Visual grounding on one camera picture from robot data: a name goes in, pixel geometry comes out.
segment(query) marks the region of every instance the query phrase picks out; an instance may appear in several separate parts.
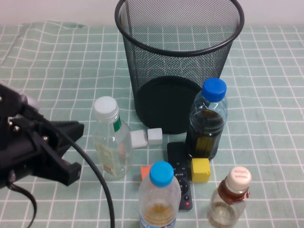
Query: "plastic bottle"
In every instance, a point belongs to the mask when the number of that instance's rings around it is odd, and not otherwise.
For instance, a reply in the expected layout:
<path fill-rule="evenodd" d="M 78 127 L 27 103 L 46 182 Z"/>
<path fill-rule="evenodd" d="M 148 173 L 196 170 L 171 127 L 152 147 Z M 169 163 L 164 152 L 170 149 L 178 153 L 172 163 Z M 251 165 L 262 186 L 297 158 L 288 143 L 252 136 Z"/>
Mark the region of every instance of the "plastic bottle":
<path fill-rule="evenodd" d="M 219 140 L 227 120 L 227 86 L 219 78 L 207 79 L 190 110 L 190 124 L 186 146 L 191 158 L 209 158 L 216 155 Z"/>
<path fill-rule="evenodd" d="M 108 181 L 124 177 L 132 166 L 132 141 L 129 126 L 120 119 L 116 100 L 103 96 L 94 103 L 97 125 L 94 144 Z"/>
<path fill-rule="evenodd" d="M 181 188 L 172 166 L 156 162 L 139 187 L 140 228 L 173 228 Z"/>
<path fill-rule="evenodd" d="M 207 217 L 212 226 L 231 228 L 238 221 L 250 195 L 251 174 L 248 169 L 237 166 L 213 192 Z"/>

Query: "black mesh trash can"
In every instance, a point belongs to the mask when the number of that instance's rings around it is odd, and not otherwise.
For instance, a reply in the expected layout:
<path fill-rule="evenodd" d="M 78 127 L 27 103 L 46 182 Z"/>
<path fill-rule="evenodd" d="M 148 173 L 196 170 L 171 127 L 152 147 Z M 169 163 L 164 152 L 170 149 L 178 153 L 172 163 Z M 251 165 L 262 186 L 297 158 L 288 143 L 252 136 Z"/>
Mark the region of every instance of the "black mesh trash can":
<path fill-rule="evenodd" d="M 220 77 L 244 26 L 236 0 L 120 0 L 135 109 L 149 128 L 183 133 L 203 82 Z"/>

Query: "remote control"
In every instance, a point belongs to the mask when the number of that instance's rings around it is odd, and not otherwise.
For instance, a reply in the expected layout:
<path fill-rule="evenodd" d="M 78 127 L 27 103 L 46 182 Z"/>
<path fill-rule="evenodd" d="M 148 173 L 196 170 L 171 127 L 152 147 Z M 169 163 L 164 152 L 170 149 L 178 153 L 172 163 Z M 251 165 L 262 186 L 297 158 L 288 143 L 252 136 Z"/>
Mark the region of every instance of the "remote control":
<path fill-rule="evenodd" d="M 174 175 L 180 183 L 181 201 L 180 210 L 192 208 L 192 197 L 187 165 L 186 145 L 183 142 L 167 144 L 168 162 L 173 167 Z"/>

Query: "yellow label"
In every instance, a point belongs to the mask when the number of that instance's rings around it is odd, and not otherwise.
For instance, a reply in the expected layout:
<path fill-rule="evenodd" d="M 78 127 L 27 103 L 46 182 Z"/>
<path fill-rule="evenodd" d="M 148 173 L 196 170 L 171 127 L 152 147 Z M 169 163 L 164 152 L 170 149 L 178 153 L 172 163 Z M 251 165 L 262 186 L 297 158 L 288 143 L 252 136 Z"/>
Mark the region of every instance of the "yellow label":
<path fill-rule="evenodd" d="M 99 161 L 103 164 L 104 170 L 117 176 L 114 162 L 114 151 L 110 147 L 94 142 Z"/>

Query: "green label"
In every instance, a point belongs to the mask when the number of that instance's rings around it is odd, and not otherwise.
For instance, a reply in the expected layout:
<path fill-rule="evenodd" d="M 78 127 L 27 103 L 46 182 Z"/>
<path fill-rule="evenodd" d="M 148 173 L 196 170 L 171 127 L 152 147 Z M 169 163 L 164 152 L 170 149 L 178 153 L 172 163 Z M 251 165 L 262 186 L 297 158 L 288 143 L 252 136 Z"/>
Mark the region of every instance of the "green label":
<path fill-rule="evenodd" d="M 113 124 L 114 131 L 117 132 L 120 129 L 120 126 L 122 123 L 120 122 L 120 116 L 118 117 L 118 120 Z"/>

